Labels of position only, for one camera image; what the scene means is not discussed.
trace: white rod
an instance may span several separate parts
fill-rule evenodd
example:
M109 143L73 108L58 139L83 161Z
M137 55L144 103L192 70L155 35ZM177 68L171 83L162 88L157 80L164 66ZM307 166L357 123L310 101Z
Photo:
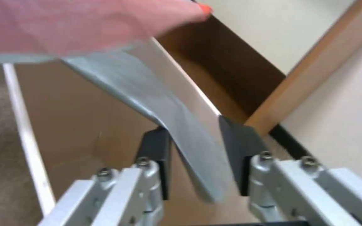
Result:
M55 206L55 197L30 124L15 68L11 63L4 63L3 68L27 165L36 188L41 211L46 216Z

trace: metal arm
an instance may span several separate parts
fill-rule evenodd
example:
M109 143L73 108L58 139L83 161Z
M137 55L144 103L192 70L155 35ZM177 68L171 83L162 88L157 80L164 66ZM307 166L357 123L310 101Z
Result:
M141 159L75 181L39 226L155 226L163 215L159 166Z

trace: beige carpet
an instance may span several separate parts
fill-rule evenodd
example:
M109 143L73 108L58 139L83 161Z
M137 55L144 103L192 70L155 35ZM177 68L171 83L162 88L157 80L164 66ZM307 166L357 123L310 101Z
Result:
M0 66L0 226L36 225L41 211Z

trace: white wall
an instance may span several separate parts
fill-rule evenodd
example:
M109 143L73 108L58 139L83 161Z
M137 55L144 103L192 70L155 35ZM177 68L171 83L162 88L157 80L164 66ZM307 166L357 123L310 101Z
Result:
M282 125L326 166L362 176L362 48Z
M198 0L288 74L355 0Z

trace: gray fabric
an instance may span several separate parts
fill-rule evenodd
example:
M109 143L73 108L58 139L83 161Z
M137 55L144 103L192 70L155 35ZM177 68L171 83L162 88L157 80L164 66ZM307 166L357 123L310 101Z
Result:
M231 178L224 149L140 60L113 51L64 61L112 96L166 127L198 194L208 202L222 199Z

